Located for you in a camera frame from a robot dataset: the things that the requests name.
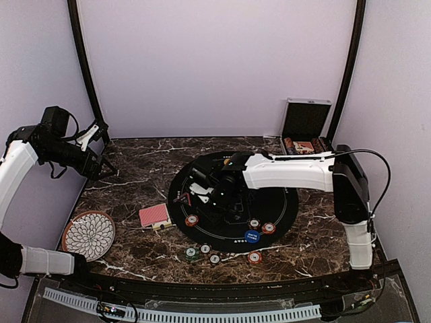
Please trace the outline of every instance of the brown marble surface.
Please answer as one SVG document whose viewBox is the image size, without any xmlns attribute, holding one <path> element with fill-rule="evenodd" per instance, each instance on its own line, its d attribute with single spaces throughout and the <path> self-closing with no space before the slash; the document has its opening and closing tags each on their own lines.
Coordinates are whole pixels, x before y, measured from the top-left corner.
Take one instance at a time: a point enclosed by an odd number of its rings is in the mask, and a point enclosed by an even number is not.
<svg viewBox="0 0 431 323">
<path fill-rule="evenodd" d="M 155 232 L 141 227 L 139 210 L 166 203 L 171 180 L 198 155 L 260 149 L 281 153 L 278 139 L 256 137 L 112 141 L 104 154 L 119 175 L 89 182 L 73 214 L 104 211 L 116 225 L 112 248 L 89 263 L 92 272 L 169 283 L 259 283 L 346 271 L 349 251 L 330 193 L 299 190 L 295 224 L 261 251 L 263 261 L 258 265 L 249 264 L 244 254 L 223 254 L 217 266 L 205 257 L 189 263 L 185 250 L 196 244 L 179 229 Z"/>
</svg>

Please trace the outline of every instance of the white and red plate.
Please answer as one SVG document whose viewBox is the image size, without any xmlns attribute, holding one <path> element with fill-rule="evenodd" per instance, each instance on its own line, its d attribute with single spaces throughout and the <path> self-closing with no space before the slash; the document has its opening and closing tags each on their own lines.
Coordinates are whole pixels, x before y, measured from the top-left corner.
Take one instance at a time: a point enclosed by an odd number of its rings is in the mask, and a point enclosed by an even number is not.
<svg viewBox="0 0 431 323">
<path fill-rule="evenodd" d="M 73 219 L 63 233 L 64 251 L 82 254 L 88 262 L 102 257 L 112 246 L 115 224 L 104 212 L 88 211 Z"/>
</svg>

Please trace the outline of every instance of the purple wall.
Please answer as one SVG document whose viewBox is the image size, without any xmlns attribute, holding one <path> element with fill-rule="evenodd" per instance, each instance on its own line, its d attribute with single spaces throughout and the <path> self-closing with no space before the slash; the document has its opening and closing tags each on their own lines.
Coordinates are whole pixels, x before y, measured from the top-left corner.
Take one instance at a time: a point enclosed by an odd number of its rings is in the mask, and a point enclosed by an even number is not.
<svg viewBox="0 0 431 323">
<path fill-rule="evenodd" d="M 68 109 L 82 128 L 93 120 L 66 1 L 0 1 L 0 75 L 0 143 L 19 126 L 40 122 L 46 106 Z M 2 230 L 13 241 L 57 246 L 84 179 L 69 170 L 51 180 L 50 170 L 35 166 L 18 190 Z M 31 283 L 20 277 L 18 289 L 0 289 L 2 322 L 21 320 Z"/>
<path fill-rule="evenodd" d="M 336 101 L 355 0 L 85 0 L 118 137 L 278 135 L 286 98 Z"/>
<path fill-rule="evenodd" d="M 336 143 L 382 153 L 393 182 L 376 215 L 389 258 L 398 258 L 421 322 L 431 322 L 431 2 L 369 1 L 358 61 Z M 373 203 L 386 182 L 359 155 Z"/>
</svg>

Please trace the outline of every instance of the poker mat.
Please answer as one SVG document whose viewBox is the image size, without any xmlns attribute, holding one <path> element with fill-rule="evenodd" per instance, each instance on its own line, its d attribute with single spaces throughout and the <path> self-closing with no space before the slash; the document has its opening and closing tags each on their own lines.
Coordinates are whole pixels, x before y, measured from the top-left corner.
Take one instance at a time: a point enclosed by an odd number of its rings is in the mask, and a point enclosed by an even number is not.
<svg viewBox="0 0 431 323">
<path fill-rule="evenodd" d="M 207 157 L 223 164 L 235 151 L 210 153 Z M 213 250 L 221 252 L 243 253 L 270 246 L 283 237 L 295 222 L 298 213 L 298 193 L 295 188 L 261 188 L 245 190 L 235 200 L 235 213 L 224 211 L 223 219 L 214 225 L 207 219 L 214 209 L 210 203 L 204 203 L 199 196 L 192 194 L 189 171 L 193 161 L 183 167 L 174 177 L 168 194 L 168 211 L 172 222 L 186 236 L 198 244 L 209 244 Z M 186 224 L 189 215 L 196 215 L 198 223 L 193 227 Z M 249 220 L 258 219 L 261 227 L 258 241 L 250 243 L 245 236 Z M 264 234 L 262 226 L 272 223 L 275 231 Z"/>
</svg>

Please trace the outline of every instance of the red playing card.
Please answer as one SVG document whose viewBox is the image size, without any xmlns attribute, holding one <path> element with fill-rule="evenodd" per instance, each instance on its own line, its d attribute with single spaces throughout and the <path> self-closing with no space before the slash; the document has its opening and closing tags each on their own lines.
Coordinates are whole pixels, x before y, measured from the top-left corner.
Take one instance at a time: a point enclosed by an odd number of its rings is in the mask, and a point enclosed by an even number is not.
<svg viewBox="0 0 431 323">
<path fill-rule="evenodd" d="M 168 220 L 168 210 L 166 204 L 159 204 L 154 207 L 139 210 L 139 218 L 143 227 L 147 227 L 157 222 Z"/>
</svg>

